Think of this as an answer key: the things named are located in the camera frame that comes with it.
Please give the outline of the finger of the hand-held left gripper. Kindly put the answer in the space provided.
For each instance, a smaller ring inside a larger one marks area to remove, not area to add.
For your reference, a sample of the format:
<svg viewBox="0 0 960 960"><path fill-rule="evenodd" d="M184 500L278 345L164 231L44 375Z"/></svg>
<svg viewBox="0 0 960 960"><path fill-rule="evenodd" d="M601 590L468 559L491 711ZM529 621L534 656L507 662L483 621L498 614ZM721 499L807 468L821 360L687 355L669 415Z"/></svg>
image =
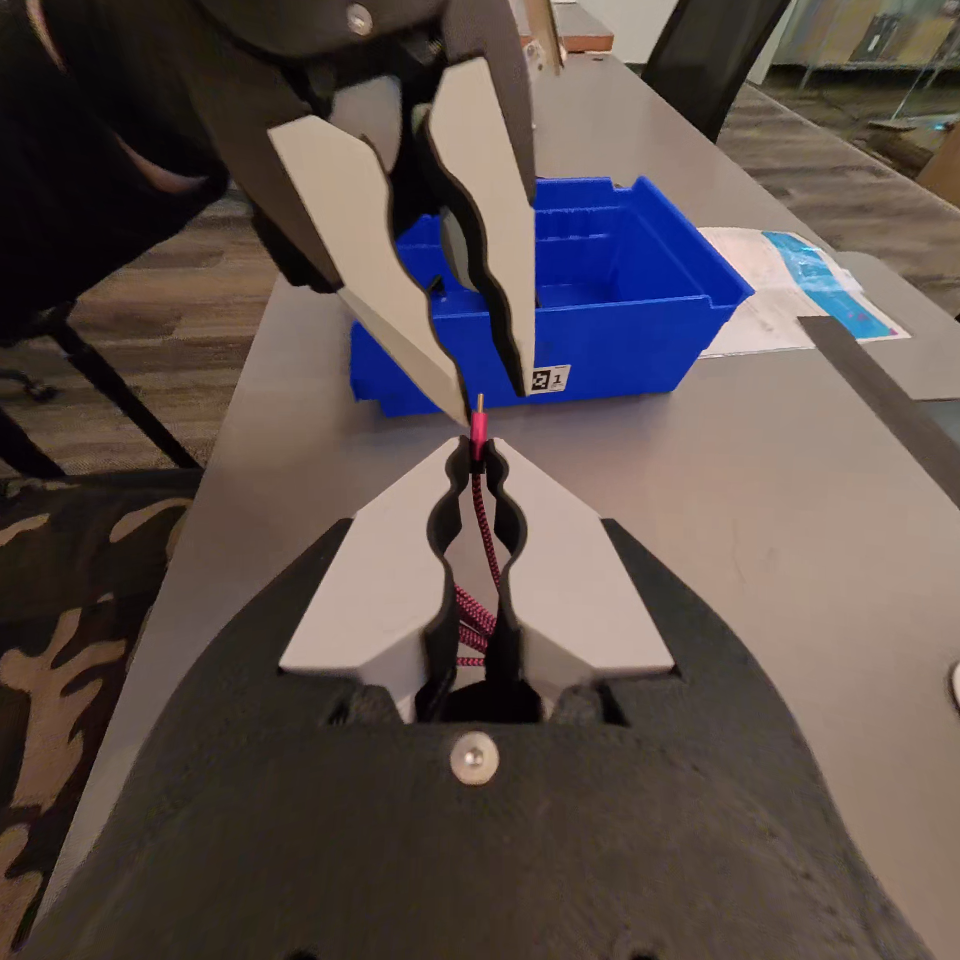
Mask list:
<svg viewBox="0 0 960 960"><path fill-rule="evenodd" d="M462 374L436 335L429 295L397 251L391 186L376 149L314 115L268 136L332 260L341 300L418 389L467 426Z"/></svg>
<svg viewBox="0 0 960 960"><path fill-rule="evenodd" d="M462 234L462 263L489 314L515 394L531 392L537 190L531 82L511 4L439 3L444 67L417 108L426 183Z"/></svg>

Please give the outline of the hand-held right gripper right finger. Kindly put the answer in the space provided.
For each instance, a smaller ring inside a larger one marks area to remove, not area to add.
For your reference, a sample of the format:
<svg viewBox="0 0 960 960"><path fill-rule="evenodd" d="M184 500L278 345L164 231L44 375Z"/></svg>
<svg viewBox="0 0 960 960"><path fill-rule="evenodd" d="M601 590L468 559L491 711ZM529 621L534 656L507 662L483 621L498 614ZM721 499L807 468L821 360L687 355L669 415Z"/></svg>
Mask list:
<svg viewBox="0 0 960 960"><path fill-rule="evenodd" d="M673 655L596 510L502 438L486 445L508 552L486 679L539 694L667 674Z"/></svg>

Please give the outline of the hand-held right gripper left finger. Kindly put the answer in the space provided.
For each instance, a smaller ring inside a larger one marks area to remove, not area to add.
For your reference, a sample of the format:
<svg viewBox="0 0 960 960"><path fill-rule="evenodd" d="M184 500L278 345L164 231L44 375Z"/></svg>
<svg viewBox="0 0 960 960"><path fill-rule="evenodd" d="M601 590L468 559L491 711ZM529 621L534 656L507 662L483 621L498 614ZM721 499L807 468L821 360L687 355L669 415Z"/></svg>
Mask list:
<svg viewBox="0 0 960 960"><path fill-rule="evenodd" d="M462 531L467 438L452 438L356 512L279 660L391 694L438 689L456 666L447 552Z"/></svg>

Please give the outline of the blue plastic bin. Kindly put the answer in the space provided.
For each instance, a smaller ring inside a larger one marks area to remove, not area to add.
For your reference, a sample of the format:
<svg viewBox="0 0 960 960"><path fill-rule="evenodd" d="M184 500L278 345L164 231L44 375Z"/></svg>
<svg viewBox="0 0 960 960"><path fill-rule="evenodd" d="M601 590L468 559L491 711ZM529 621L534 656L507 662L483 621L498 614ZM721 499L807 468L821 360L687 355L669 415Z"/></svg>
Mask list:
<svg viewBox="0 0 960 960"><path fill-rule="evenodd" d="M664 394L676 389L753 287L647 177L551 178L535 195L533 391L516 395L480 294L456 280L440 220L398 242L431 296L442 344L487 408Z"/></svg>

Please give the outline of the person's left hand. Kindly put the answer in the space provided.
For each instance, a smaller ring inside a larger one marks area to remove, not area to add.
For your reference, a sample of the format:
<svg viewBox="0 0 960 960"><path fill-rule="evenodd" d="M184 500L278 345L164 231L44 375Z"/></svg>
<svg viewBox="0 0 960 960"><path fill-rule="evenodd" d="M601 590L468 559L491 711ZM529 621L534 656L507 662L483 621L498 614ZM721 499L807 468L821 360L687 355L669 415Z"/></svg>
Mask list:
<svg viewBox="0 0 960 960"><path fill-rule="evenodd" d="M186 2L2 2L1 321L15 339L178 234L229 173L187 93Z"/></svg>

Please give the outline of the black mesh office chair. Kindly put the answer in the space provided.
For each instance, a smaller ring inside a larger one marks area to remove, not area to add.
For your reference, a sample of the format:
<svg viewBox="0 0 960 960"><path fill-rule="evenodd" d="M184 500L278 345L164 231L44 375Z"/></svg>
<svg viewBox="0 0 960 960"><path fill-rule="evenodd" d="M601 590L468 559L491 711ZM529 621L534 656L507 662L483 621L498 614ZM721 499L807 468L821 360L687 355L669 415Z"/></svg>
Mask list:
<svg viewBox="0 0 960 960"><path fill-rule="evenodd" d="M642 81L716 143L789 1L678 1L640 71Z"/></svg>

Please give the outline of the printed paper sheet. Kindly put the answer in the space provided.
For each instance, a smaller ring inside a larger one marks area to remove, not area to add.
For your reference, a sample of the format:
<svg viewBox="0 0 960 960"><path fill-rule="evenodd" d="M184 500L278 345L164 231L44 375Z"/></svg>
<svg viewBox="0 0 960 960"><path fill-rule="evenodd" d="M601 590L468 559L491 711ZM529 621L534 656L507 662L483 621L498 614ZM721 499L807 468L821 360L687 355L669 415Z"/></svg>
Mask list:
<svg viewBox="0 0 960 960"><path fill-rule="evenodd" d="M811 349L803 317L834 318L860 343L911 338L847 268L799 234L719 226L700 232L753 291L701 358Z"/></svg>

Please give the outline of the black metal stand legs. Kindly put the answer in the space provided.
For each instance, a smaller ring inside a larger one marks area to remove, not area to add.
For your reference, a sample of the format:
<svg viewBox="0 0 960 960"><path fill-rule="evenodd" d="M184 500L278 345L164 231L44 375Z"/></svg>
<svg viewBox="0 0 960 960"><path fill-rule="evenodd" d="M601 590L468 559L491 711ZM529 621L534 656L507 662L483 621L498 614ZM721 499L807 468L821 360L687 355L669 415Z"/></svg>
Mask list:
<svg viewBox="0 0 960 960"><path fill-rule="evenodd" d="M68 299L47 309L23 314L2 330L1 348L11 350L23 342L51 339L63 358L87 383L111 402L173 464L198 470L200 464L134 393L118 371L70 324L78 301ZM52 480L66 472L5 411L1 412L1 460L28 478Z"/></svg>

